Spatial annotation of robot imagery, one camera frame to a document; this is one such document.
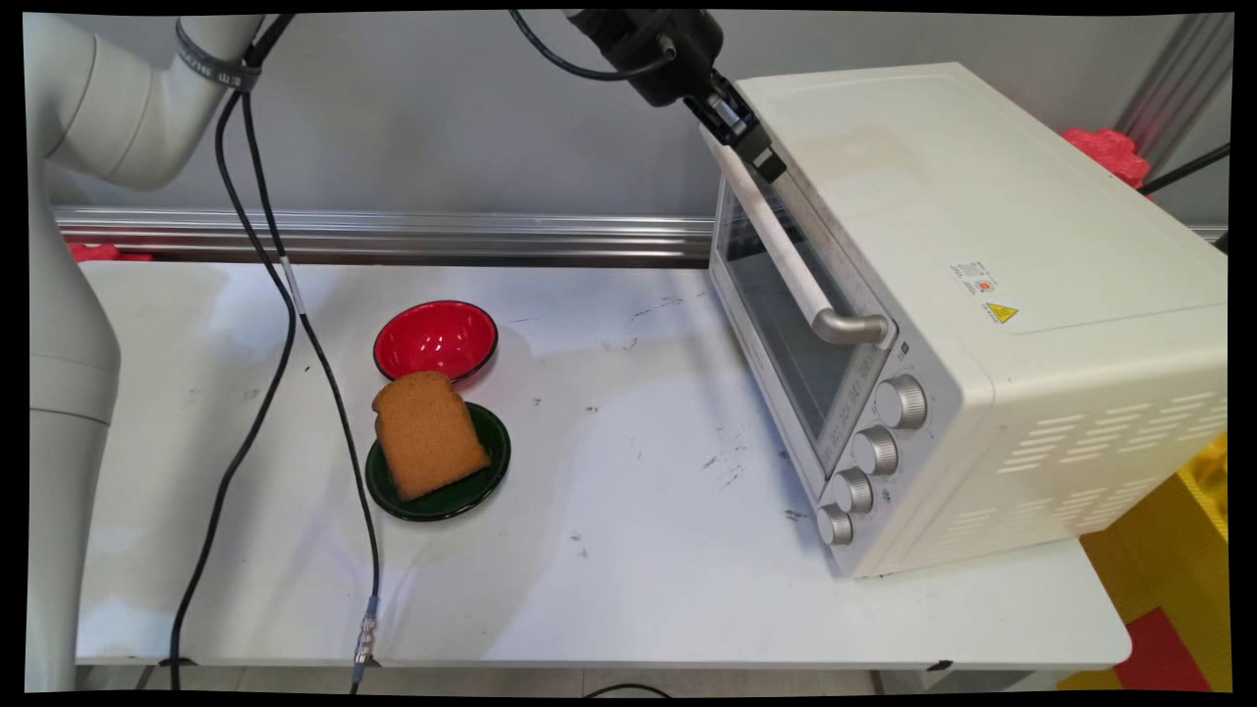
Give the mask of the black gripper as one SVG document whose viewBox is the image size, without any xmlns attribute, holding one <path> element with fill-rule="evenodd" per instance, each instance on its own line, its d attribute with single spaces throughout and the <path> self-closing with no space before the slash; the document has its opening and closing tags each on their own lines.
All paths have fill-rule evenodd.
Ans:
<svg viewBox="0 0 1257 707">
<path fill-rule="evenodd" d="M 718 146 L 772 184 L 786 174 L 759 118 L 719 70 L 724 31 L 706 10 L 566 10 L 617 75 L 628 77 L 650 106 L 688 99 Z"/>
</svg>

